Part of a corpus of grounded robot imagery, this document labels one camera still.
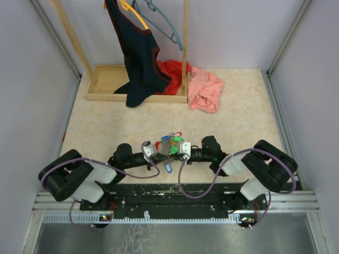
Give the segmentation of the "blue key tag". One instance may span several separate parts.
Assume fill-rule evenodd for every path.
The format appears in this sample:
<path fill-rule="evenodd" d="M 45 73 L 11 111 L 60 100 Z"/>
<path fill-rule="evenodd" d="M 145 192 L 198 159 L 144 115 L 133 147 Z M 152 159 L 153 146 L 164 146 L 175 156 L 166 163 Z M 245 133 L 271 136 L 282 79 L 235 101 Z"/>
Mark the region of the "blue key tag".
<path fill-rule="evenodd" d="M 170 135 L 166 135 L 166 136 L 163 136 L 163 137 L 161 138 L 162 141 L 164 141 L 164 140 L 169 140 L 169 139 L 171 139 L 171 136 L 170 136 Z"/>
<path fill-rule="evenodd" d="M 171 164 L 168 163 L 168 162 L 165 163 L 165 169 L 169 174 L 172 173 L 172 171 L 173 171 Z"/>

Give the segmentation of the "green key tag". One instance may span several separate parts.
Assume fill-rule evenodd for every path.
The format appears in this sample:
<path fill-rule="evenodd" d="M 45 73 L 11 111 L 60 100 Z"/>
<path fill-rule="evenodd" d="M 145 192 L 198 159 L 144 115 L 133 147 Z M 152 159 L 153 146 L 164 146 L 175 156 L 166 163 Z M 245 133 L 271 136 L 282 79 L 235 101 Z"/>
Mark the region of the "green key tag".
<path fill-rule="evenodd" d="M 182 137 L 179 137 L 179 136 L 174 136 L 174 137 L 173 137 L 173 141 L 174 141 L 174 142 L 182 142 L 182 141 L 183 141 L 183 138 L 182 138 Z"/>
<path fill-rule="evenodd" d="M 176 146 L 171 146 L 171 149 L 170 149 L 170 154 L 176 154 L 178 152 L 178 147 Z"/>

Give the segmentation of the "red key tag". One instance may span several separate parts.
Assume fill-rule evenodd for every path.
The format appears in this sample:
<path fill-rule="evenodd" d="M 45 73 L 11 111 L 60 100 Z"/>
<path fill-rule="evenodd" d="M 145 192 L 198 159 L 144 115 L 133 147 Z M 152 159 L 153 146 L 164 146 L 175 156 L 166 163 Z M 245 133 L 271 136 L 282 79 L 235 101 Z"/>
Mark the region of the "red key tag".
<path fill-rule="evenodd" d="M 182 132 L 176 132 L 176 133 L 173 134 L 173 136 L 180 137 L 180 136 L 182 136 Z"/>

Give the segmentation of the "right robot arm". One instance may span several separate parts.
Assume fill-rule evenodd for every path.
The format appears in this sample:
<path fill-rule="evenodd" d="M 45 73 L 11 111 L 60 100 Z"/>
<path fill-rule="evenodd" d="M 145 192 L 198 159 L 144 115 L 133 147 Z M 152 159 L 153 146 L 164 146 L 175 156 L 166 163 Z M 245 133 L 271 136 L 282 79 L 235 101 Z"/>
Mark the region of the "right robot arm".
<path fill-rule="evenodd" d="M 218 176 L 231 176 L 249 171 L 253 178 L 244 182 L 237 195 L 237 205 L 249 209 L 255 204 L 255 199 L 262 194 L 274 192 L 291 194 L 296 190 L 297 183 L 294 173 L 298 169 L 296 161 L 265 140 L 259 140 L 252 148 L 226 154 L 214 136 L 202 139 L 202 147 L 194 148 L 189 142 L 181 142 L 171 148 L 172 155 L 179 156 L 182 165 L 179 169 L 178 184 L 181 185 L 181 173 L 184 165 L 193 162 L 209 162 L 210 169 L 215 173 L 210 187 L 198 196 L 183 193 L 191 199 L 206 196 L 213 188 Z"/>

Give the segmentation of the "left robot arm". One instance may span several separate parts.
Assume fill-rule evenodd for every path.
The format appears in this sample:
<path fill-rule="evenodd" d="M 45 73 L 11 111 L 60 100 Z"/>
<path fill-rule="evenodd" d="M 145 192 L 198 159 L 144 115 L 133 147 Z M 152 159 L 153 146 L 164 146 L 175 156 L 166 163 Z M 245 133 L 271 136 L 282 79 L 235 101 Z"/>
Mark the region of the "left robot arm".
<path fill-rule="evenodd" d="M 156 146 L 146 141 L 141 152 L 133 153 L 132 146 L 120 144 L 108 162 L 83 157 L 71 149 L 43 168 L 38 180 L 57 202 L 68 198 L 84 199 L 99 210 L 106 209 L 110 197 L 103 185 L 118 183 L 125 176 L 134 179 L 152 179 L 160 174 L 157 164 L 167 159 Z"/>

